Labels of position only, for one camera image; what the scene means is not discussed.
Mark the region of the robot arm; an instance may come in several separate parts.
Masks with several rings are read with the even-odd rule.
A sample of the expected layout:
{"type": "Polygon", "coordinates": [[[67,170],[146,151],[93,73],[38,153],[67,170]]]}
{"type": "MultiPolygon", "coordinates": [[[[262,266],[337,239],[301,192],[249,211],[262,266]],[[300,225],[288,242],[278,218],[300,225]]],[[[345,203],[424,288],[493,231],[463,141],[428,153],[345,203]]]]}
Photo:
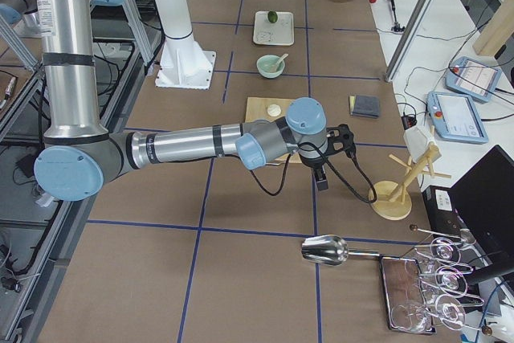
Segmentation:
{"type": "Polygon", "coordinates": [[[147,135],[110,133],[100,122],[91,7],[123,2],[35,0],[51,125],[34,172],[46,192],[64,201],[80,201],[147,165],[231,155],[250,170],[291,153],[298,153],[311,168],[322,163],[328,152],[326,117],[321,104],[307,97],[294,100],[286,115],[272,122],[147,135]]]}

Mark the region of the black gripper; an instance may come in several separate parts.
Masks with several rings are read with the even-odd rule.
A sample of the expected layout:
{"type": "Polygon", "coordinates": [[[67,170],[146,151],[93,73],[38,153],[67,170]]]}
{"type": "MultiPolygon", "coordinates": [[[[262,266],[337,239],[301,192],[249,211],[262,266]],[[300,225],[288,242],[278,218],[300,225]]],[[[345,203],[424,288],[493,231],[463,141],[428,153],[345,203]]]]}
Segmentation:
{"type": "Polygon", "coordinates": [[[328,189],[328,180],[324,171],[324,165],[328,157],[316,145],[304,142],[299,144],[300,160],[304,165],[312,169],[312,174],[319,191],[328,189]]]}

